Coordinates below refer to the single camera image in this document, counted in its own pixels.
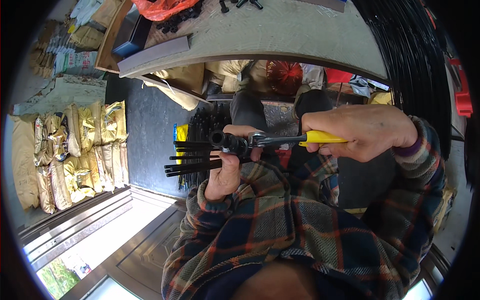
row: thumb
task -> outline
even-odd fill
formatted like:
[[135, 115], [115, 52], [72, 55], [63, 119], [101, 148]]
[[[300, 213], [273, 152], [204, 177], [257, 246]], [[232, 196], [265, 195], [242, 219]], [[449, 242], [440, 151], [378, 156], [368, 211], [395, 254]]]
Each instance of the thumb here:
[[351, 149], [352, 142], [346, 143], [326, 143], [320, 147], [320, 154], [333, 155], [335, 157], [351, 157], [353, 158], [353, 152]]
[[238, 174], [240, 160], [236, 155], [220, 152], [218, 156], [222, 160], [222, 175]]

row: wooden board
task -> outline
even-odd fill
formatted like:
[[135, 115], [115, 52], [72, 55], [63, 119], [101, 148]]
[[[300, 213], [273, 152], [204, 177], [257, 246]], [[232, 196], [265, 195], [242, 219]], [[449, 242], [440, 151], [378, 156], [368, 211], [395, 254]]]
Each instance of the wooden board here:
[[121, 57], [112, 54], [112, 47], [117, 38], [121, 23], [130, 8], [132, 8], [131, 0], [123, 0], [122, 4], [118, 7], [117, 12], [110, 22], [110, 26], [108, 26], [107, 31], [103, 36], [100, 48], [98, 48], [98, 54], [94, 65], [96, 69], [117, 74], [120, 73], [117, 62], [121, 60]]
[[145, 47], [192, 34], [191, 49], [131, 68], [120, 77], [137, 77], [172, 67], [213, 60], [280, 59], [321, 64], [383, 81], [386, 71], [373, 35], [348, 1], [345, 12], [319, 5], [263, 0], [263, 10], [250, 3], [237, 9], [229, 1], [222, 14], [216, 0], [205, 0], [202, 13], [164, 35], [152, 25]]

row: concrete floor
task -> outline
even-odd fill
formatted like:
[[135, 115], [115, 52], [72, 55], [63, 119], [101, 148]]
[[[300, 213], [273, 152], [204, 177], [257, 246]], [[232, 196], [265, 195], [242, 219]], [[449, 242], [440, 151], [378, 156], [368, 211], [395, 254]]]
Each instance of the concrete floor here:
[[[130, 182], [134, 185], [177, 197], [177, 178], [167, 178], [163, 165], [174, 155], [173, 125], [188, 123], [194, 111], [186, 111], [155, 87], [143, 86], [138, 79], [108, 76], [106, 103], [125, 100]], [[267, 124], [273, 132], [296, 134], [298, 125], [291, 108], [265, 106]], [[395, 171], [395, 161], [387, 151], [368, 163], [339, 159], [339, 206], [367, 207], [386, 191]]]

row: person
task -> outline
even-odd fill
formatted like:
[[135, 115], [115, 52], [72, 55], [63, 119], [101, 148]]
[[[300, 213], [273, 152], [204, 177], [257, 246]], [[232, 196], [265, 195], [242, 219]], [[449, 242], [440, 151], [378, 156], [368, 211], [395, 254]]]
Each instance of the person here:
[[[224, 132], [267, 130], [263, 105], [248, 90], [235, 94], [230, 110], [233, 125]], [[253, 162], [241, 166], [220, 153], [222, 168], [187, 198], [164, 267], [164, 299], [404, 297], [442, 202], [435, 130], [389, 105], [332, 109], [321, 90], [302, 93], [294, 111], [299, 134], [321, 130], [348, 142], [296, 145], [286, 168], [267, 148], [253, 149]], [[372, 199], [361, 219], [339, 209], [337, 158], [366, 162], [389, 149], [398, 174], [387, 194]]]

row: hand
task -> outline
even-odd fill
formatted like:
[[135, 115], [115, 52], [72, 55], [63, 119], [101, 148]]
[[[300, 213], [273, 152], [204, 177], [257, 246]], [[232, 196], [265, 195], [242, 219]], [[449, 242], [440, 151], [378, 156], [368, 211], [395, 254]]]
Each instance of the hand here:
[[391, 147], [410, 147], [417, 128], [401, 110], [390, 105], [343, 105], [329, 111], [305, 113], [302, 132], [321, 130], [346, 139], [346, 143], [309, 143], [308, 152], [350, 157], [367, 162]]
[[[225, 133], [231, 133], [236, 136], [248, 137], [253, 131], [261, 131], [251, 126], [227, 125], [223, 129]], [[253, 161], [260, 159], [262, 148], [252, 149], [250, 158]], [[240, 185], [240, 160], [233, 154], [213, 151], [210, 155], [218, 155], [222, 160], [222, 168], [210, 170], [210, 178], [205, 188], [205, 199], [211, 202], [221, 202], [226, 195], [235, 192]]]

